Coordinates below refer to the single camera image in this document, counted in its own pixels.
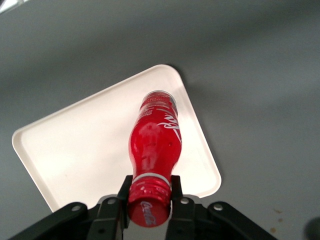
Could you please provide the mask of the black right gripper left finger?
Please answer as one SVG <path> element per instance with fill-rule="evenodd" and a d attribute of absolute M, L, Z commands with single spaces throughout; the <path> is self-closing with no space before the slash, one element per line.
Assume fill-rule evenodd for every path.
<path fill-rule="evenodd" d="M 95 207 L 97 209 L 90 225 L 88 240 L 122 240 L 123 232 L 130 220 L 127 214 L 129 189 L 133 180 L 127 175 L 117 194 L 103 196 Z"/>

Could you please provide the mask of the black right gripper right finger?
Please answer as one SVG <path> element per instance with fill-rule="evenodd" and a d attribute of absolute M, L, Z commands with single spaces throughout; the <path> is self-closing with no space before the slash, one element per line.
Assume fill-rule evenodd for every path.
<path fill-rule="evenodd" d="M 166 240 L 193 240 L 195 238 L 195 202 L 184 196 L 181 178 L 171 176 L 172 214 L 165 235 Z"/>

